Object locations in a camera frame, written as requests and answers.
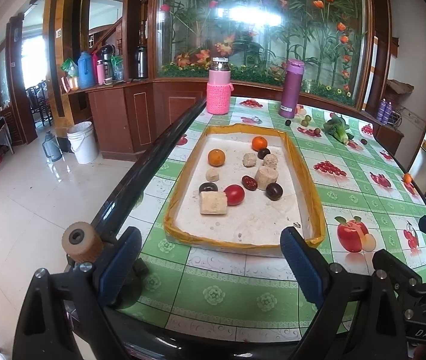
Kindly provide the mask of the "large round beige block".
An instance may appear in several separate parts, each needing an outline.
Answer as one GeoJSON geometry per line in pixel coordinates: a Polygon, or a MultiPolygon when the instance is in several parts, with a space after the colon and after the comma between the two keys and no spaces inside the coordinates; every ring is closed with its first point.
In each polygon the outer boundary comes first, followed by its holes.
{"type": "Polygon", "coordinates": [[[270,166],[260,166],[254,176],[258,189],[265,191],[268,185],[276,183],[279,173],[270,166]]]}

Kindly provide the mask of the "white plastic bucket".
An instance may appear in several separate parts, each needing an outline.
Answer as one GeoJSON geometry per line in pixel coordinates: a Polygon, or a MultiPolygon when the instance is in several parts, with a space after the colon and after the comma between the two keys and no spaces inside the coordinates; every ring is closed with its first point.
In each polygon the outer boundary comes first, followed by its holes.
{"type": "Polygon", "coordinates": [[[84,121],[70,127],[67,131],[67,138],[78,164],[90,164],[97,158],[99,148],[91,121],[84,121]]]}

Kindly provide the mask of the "blue plastic jug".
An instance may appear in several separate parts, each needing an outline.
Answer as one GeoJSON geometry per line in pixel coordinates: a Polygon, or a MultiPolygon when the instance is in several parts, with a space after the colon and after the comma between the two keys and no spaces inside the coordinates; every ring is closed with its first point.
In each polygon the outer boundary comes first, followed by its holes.
{"type": "Polygon", "coordinates": [[[82,51],[78,59],[79,88],[87,89],[95,85],[93,74],[93,57],[87,51],[82,51]]]}

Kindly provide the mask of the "grey metal kettle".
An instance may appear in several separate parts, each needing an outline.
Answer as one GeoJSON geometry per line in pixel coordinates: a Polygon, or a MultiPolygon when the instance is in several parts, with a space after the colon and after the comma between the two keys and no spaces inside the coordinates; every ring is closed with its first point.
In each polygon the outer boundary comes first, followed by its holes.
{"type": "Polygon", "coordinates": [[[45,139],[42,143],[42,149],[46,158],[52,163],[59,161],[62,158],[62,150],[59,146],[58,140],[51,131],[45,133],[45,139]]]}

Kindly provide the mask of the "pink water bottle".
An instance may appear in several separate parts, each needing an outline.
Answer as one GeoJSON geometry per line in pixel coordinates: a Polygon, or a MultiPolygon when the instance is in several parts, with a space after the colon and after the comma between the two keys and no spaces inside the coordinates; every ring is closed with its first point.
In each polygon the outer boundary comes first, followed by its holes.
{"type": "Polygon", "coordinates": [[[101,59],[97,61],[96,68],[97,68],[97,84],[99,86],[102,86],[105,80],[105,68],[104,68],[103,61],[101,59]]]}

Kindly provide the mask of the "wooden roller wheel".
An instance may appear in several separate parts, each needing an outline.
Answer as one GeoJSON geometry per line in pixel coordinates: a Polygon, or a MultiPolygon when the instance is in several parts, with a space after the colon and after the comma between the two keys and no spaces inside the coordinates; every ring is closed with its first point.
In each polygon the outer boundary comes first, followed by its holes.
{"type": "Polygon", "coordinates": [[[75,222],[63,233],[62,247],[75,263],[94,263],[103,250],[103,242],[91,224],[75,222]]]}

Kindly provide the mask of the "dark plum among blocks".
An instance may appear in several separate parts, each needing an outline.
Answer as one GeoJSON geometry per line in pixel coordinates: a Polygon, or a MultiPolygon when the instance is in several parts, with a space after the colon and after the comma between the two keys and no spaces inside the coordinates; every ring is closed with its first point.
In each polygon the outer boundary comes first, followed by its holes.
{"type": "Polygon", "coordinates": [[[271,151],[268,148],[262,148],[257,152],[259,159],[264,159],[267,155],[270,155],[271,151]]]}

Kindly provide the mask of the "purple spray cans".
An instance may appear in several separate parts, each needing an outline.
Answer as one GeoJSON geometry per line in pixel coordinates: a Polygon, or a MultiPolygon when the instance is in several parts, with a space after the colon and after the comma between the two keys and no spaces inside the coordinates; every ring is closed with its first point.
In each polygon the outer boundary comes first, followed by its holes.
{"type": "Polygon", "coordinates": [[[392,102],[383,98],[376,113],[376,119],[384,125],[389,122],[389,117],[393,111],[392,102]]]}

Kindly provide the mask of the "dark orange mandarin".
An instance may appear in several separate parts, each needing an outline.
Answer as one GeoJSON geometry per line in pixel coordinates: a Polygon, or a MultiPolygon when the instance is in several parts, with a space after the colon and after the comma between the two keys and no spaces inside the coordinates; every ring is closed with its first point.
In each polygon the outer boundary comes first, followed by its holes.
{"type": "Polygon", "coordinates": [[[225,163],[226,155],[223,150],[213,149],[207,155],[208,164],[213,167],[222,167],[225,163]]]}

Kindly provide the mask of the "bright orange mandarin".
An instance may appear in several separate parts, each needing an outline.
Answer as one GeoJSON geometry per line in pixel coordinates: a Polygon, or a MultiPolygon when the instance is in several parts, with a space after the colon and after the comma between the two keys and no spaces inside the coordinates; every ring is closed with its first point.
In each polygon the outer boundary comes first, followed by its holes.
{"type": "Polygon", "coordinates": [[[266,149],[267,147],[268,141],[263,136],[255,136],[251,141],[251,148],[256,152],[266,149]]]}

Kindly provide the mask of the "dark plum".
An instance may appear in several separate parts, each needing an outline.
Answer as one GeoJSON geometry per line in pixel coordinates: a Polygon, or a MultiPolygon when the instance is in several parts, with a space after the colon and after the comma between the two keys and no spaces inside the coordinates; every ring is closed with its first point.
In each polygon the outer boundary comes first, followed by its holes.
{"type": "Polygon", "coordinates": [[[218,192],[219,189],[218,189],[218,186],[214,182],[205,182],[205,183],[202,183],[199,186],[198,191],[200,193],[202,193],[202,192],[218,192]]]}
{"type": "Polygon", "coordinates": [[[283,189],[278,183],[270,183],[265,189],[266,196],[272,201],[278,201],[283,195],[283,189]]]}

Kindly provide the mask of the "red date fruit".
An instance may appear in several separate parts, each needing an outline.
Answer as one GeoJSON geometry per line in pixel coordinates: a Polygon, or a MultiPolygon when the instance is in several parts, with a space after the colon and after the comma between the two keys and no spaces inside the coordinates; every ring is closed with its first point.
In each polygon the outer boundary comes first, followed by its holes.
{"type": "Polygon", "coordinates": [[[255,191],[258,188],[256,179],[249,175],[244,175],[243,178],[241,178],[241,183],[243,187],[249,191],[255,191]]]}

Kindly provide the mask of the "green leafy cabbage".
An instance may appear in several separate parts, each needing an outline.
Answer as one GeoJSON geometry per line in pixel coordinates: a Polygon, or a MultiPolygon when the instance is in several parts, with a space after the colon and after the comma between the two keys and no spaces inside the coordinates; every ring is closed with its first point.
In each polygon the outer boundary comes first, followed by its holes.
{"type": "Polygon", "coordinates": [[[349,141],[354,139],[354,135],[349,132],[350,126],[343,117],[336,113],[330,114],[330,119],[323,125],[323,131],[331,135],[341,144],[347,145],[349,141]]]}

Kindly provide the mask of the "small orange at edge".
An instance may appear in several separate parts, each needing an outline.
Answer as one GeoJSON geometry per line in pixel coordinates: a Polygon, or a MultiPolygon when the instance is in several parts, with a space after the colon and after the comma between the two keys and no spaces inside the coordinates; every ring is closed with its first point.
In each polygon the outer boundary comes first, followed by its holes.
{"type": "Polygon", "coordinates": [[[406,173],[403,176],[403,182],[406,183],[406,184],[412,183],[412,177],[411,177],[411,175],[409,173],[406,173]]]}

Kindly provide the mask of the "purple thermos bottle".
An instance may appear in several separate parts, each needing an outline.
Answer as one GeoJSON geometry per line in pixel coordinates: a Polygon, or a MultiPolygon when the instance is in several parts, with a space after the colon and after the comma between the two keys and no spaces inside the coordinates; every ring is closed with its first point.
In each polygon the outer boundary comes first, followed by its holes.
{"type": "Polygon", "coordinates": [[[304,68],[304,62],[294,58],[291,58],[286,65],[279,115],[287,119],[292,119],[296,114],[304,68]]]}

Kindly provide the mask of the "red tomato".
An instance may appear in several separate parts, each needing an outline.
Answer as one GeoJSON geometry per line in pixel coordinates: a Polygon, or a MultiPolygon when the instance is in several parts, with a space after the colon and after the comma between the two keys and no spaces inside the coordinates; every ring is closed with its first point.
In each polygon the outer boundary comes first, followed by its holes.
{"type": "Polygon", "coordinates": [[[245,190],[238,184],[231,184],[224,189],[228,206],[238,206],[245,198],[245,190]]]}

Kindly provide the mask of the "pink knit-sleeved jar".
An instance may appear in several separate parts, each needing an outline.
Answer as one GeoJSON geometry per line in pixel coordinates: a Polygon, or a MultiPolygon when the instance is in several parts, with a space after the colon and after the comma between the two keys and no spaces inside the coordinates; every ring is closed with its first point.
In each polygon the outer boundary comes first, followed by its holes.
{"type": "Polygon", "coordinates": [[[206,111],[213,116],[229,113],[233,85],[230,82],[229,59],[214,57],[209,69],[206,85],[206,111]]]}

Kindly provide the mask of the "large angular beige block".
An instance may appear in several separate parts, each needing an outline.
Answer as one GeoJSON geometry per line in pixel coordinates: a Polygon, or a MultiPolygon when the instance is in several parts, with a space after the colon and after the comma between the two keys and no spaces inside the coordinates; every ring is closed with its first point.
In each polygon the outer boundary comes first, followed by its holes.
{"type": "Polygon", "coordinates": [[[228,212],[228,199],[224,192],[200,192],[201,215],[225,215],[228,212]]]}

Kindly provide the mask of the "yellow-rimmed white tray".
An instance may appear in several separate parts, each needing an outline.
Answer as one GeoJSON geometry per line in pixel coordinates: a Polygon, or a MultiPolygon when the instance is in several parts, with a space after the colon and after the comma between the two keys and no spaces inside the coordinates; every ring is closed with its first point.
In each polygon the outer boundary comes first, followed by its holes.
{"type": "Polygon", "coordinates": [[[163,217],[165,233],[174,241],[204,249],[240,254],[277,256],[280,234],[294,226],[305,242],[319,246],[325,239],[326,223],[319,194],[308,166],[290,136],[267,127],[233,124],[209,126],[182,168],[163,217]],[[278,201],[265,191],[249,191],[242,185],[243,176],[254,177],[263,160],[251,148],[254,137],[267,139],[268,149],[278,158],[277,182],[283,189],[278,201]],[[211,166],[208,153],[220,149],[226,155],[223,166],[211,166]],[[244,167],[246,153],[257,155],[256,166],[244,167]],[[224,215],[200,214],[199,186],[206,180],[206,171],[217,168],[220,179],[214,182],[219,192],[229,185],[240,185],[245,198],[239,205],[228,206],[224,215]]]}

